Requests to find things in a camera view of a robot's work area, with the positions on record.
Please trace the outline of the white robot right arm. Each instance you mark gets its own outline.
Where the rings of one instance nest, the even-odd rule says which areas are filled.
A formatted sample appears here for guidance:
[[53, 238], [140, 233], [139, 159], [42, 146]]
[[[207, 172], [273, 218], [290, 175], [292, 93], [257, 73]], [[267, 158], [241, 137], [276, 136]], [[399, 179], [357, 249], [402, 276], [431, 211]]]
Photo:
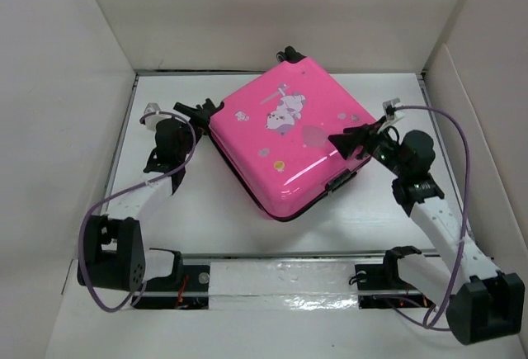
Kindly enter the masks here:
[[344, 158], [369, 156], [395, 176], [395, 201], [433, 244], [445, 264], [440, 269], [415, 247], [388, 250], [381, 267], [385, 284], [409, 284], [435, 309], [422, 321], [434, 328], [445, 318], [458, 342], [471, 345], [521, 331], [525, 285], [515, 274], [504, 273], [468, 236], [467, 224], [453, 216], [445, 195], [430, 173], [436, 154], [432, 137], [411, 130], [397, 141], [382, 121], [346, 128], [329, 135]]

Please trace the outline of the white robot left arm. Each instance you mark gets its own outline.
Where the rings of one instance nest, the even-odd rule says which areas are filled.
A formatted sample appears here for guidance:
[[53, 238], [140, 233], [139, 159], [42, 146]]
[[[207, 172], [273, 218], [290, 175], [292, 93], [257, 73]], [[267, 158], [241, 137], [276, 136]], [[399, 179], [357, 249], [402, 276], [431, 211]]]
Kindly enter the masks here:
[[78, 235], [78, 281], [91, 295], [97, 288], [135, 293], [145, 284], [141, 224], [175, 194], [200, 139], [192, 120], [148, 104], [139, 123], [154, 132], [139, 181], [93, 205]]

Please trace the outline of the pink hard-shell suitcase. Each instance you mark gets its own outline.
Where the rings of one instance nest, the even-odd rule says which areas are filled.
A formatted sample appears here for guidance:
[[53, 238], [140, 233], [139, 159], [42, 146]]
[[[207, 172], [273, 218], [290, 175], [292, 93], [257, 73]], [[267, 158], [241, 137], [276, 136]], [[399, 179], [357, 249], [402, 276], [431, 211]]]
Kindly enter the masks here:
[[375, 118], [314, 60], [288, 46], [278, 64], [220, 102], [206, 100], [204, 129], [255, 204], [287, 222], [350, 181], [365, 159], [328, 140]]

